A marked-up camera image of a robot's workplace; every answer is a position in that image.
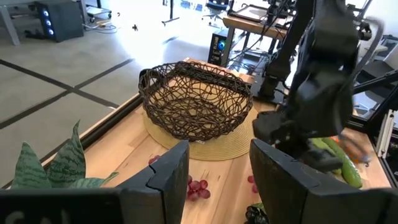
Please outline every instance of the computer tower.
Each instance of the computer tower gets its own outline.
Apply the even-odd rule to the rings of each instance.
[[[83,20],[78,2],[53,0],[35,2],[44,35],[61,42],[75,37],[83,37]]]
[[[213,65],[221,65],[221,58],[224,54],[226,38],[228,36],[228,29],[218,30],[213,33],[210,43],[210,51],[208,56],[208,63]]]

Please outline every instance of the wooden table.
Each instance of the wooden table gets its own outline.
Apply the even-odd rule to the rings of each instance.
[[[281,22],[282,19],[277,19],[274,24]],[[258,22],[249,21],[247,19],[242,19],[234,16],[226,16],[223,18],[224,25],[228,27],[228,36],[225,43],[224,54],[221,59],[222,65],[227,65],[229,53],[231,51],[232,42],[234,39],[235,29],[244,30],[247,33],[244,48],[246,48],[246,44],[248,42],[249,34],[262,34],[266,37],[273,38],[273,45],[275,45],[276,40],[282,40],[287,31],[283,29],[278,29],[274,26],[266,27],[264,29],[264,25]]]
[[[241,77],[244,81],[252,82],[252,77],[249,75],[237,72],[231,73]],[[116,111],[94,125],[92,129],[101,125],[108,117],[117,113],[118,110],[137,97],[135,96],[125,102]],[[275,109],[272,105],[256,101],[254,107],[258,111]],[[155,142],[146,131],[142,119],[143,113],[144,110],[139,105],[86,149],[88,177],[105,178],[114,171],[119,172],[119,175],[106,185],[106,187],[114,187],[145,168],[151,157],[166,152],[166,149]],[[85,138],[90,131],[89,129],[86,133],[83,133],[81,138]],[[373,151],[373,147],[365,134],[349,129],[346,129],[345,132],[352,138],[356,138],[369,151]],[[211,197],[208,200],[202,199],[197,202],[186,201],[182,223],[242,224],[245,221],[246,207],[252,203],[260,202],[258,194],[251,192],[251,184],[247,182],[247,177],[252,174],[248,154],[219,162],[190,159],[189,165],[189,173],[194,179],[206,179],[208,181]],[[363,178],[364,189],[390,187],[376,157],[369,167],[364,165],[357,165],[357,167]]]

